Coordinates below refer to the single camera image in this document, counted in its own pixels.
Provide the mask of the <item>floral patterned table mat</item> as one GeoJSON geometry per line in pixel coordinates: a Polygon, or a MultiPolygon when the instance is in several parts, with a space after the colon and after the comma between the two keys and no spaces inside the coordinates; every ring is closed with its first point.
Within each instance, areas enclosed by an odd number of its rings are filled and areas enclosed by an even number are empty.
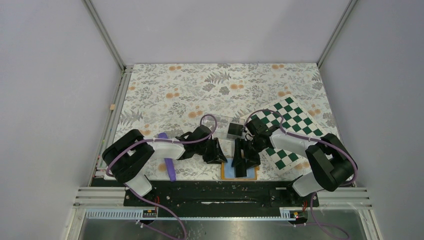
{"type": "Polygon", "coordinates": [[[174,138],[194,130],[205,117],[245,120],[251,112],[293,99],[296,124],[317,134],[339,133],[315,63],[136,64],[123,80],[112,129],[104,147],[132,129],[146,138],[174,138]]]}

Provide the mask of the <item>clear acrylic card box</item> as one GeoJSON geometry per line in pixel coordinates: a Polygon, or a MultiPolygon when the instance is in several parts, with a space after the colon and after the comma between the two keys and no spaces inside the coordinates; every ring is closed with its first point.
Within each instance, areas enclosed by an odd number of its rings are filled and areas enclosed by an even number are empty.
{"type": "Polygon", "coordinates": [[[200,119],[200,123],[209,129],[212,130],[215,127],[215,131],[213,133],[214,137],[225,140],[232,140],[227,138],[227,131],[230,123],[238,123],[244,127],[245,122],[246,120],[243,118],[217,115],[212,113],[206,113],[200,119]]]}

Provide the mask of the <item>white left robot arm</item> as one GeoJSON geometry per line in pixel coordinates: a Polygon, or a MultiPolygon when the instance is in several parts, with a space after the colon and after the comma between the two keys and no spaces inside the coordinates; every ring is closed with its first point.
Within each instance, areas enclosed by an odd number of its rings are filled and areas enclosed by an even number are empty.
{"type": "Polygon", "coordinates": [[[149,160],[186,160],[194,155],[207,164],[227,162],[218,138],[205,125],[198,126],[175,138],[145,138],[138,129],[130,130],[102,154],[107,164],[106,174],[114,177],[136,193],[136,199],[144,206],[152,204],[155,192],[148,178],[141,172],[149,160]]]}

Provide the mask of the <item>purple marker pen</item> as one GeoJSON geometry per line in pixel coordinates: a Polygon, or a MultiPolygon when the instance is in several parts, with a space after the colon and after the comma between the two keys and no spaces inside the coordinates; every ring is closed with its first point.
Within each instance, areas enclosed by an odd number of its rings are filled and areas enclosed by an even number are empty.
{"type": "MultiPolygon", "coordinates": [[[[165,132],[161,132],[158,134],[158,138],[160,139],[168,139],[168,135],[165,132]]],[[[164,159],[166,170],[171,182],[175,182],[177,180],[176,171],[174,167],[173,160],[171,158],[164,159]]]]}

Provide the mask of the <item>left aluminium frame post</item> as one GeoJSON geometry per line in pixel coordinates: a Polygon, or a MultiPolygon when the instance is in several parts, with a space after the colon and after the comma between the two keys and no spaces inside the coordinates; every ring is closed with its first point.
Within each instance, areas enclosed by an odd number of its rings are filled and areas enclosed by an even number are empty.
{"type": "Polygon", "coordinates": [[[106,26],[104,25],[101,16],[99,15],[94,3],[92,0],[82,0],[82,3],[87,9],[87,12],[91,19],[93,20],[93,23],[95,27],[97,28],[100,37],[102,38],[103,42],[106,45],[106,48],[109,50],[113,60],[115,61],[116,65],[120,69],[120,71],[124,72],[126,70],[126,64],[124,63],[122,57],[120,56],[118,49],[116,48],[115,44],[113,43],[112,38],[110,37],[106,26]]]}

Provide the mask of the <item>black credit card stack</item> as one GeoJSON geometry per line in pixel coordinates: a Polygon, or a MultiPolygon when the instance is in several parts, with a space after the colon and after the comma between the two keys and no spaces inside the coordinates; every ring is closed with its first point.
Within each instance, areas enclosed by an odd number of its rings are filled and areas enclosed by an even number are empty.
{"type": "Polygon", "coordinates": [[[243,125],[238,123],[231,122],[228,125],[227,135],[228,139],[237,139],[241,138],[243,135],[243,125]]]}

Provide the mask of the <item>orange leather card holder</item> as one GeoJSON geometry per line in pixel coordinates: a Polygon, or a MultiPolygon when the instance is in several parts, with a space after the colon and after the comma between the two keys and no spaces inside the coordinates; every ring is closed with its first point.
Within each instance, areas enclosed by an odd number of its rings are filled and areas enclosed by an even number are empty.
{"type": "Polygon", "coordinates": [[[259,167],[244,169],[233,167],[233,159],[227,158],[227,162],[220,165],[220,179],[223,181],[256,181],[258,179],[259,167]]]}

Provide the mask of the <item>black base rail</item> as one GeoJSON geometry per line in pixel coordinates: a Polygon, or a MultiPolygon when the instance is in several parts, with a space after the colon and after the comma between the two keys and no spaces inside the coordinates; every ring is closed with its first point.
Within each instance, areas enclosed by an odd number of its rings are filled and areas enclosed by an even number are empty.
{"type": "Polygon", "coordinates": [[[169,219],[290,219],[303,208],[345,209],[341,197],[331,199],[322,191],[316,196],[295,197],[287,181],[152,181],[153,189],[139,199],[129,189],[119,190],[118,204],[133,213],[109,213],[108,218],[169,219]]]}

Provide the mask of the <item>aluminium frame post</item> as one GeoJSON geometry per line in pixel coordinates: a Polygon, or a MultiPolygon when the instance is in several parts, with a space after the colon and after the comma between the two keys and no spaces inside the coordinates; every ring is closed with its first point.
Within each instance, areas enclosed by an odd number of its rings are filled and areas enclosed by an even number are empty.
{"type": "Polygon", "coordinates": [[[126,70],[126,64],[124,63],[122,57],[120,56],[118,49],[116,48],[115,44],[113,43],[112,38],[110,37],[106,26],[104,25],[101,16],[99,15],[94,3],[92,0],[82,0],[82,3],[87,9],[87,12],[91,19],[93,20],[93,23],[95,27],[97,28],[100,37],[102,38],[103,42],[106,45],[106,48],[109,50],[113,60],[115,61],[116,65],[120,69],[120,71],[124,72],[126,70]]]}
{"type": "Polygon", "coordinates": [[[335,44],[339,34],[341,33],[341,31],[343,30],[346,22],[348,21],[350,15],[352,14],[352,12],[354,11],[354,8],[356,7],[356,5],[358,4],[358,0],[350,0],[346,6],[346,8],[344,9],[340,19],[338,20],[327,44],[325,45],[321,55],[318,58],[318,61],[316,62],[317,67],[320,69],[328,54],[330,53],[333,45],[335,44]]]}

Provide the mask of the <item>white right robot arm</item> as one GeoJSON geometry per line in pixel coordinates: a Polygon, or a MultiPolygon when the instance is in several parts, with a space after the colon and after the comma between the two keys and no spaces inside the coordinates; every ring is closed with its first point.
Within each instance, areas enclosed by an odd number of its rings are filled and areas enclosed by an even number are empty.
{"type": "Polygon", "coordinates": [[[251,135],[242,146],[246,160],[253,166],[258,165],[259,154],[267,149],[285,150],[308,160],[311,171],[296,178],[286,193],[287,201],[293,206],[301,205],[311,193],[333,192],[349,185],[356,177],[357,164],[332,133],[321,138],[301,135],[287,131],[281,123],[267,126],[258,118],[245,123],[242,131],[251,135]]]}

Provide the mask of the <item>right aluminium frame post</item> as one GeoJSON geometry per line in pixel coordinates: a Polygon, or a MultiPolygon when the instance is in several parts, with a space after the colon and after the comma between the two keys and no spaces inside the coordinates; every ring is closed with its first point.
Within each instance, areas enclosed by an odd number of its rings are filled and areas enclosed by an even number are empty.
{"type": "Polygon", "coordinates": [[[317,67],[320,69],[328,54],[330,53],[333,45],[335,44],[339,34],[341,33],[341,31],[343,30],[346,22],[348,21],[350,15],[352,14],[352,12],[354,11],[354,8],[356,7],[356,5],[358,4],[358,0],[350,0],[346,6],[346,8],[344,9],[340,19],[338,20],[327,44],[325,45],[321,55],[318,58],[318,61],[316,62],[317,67]]]}

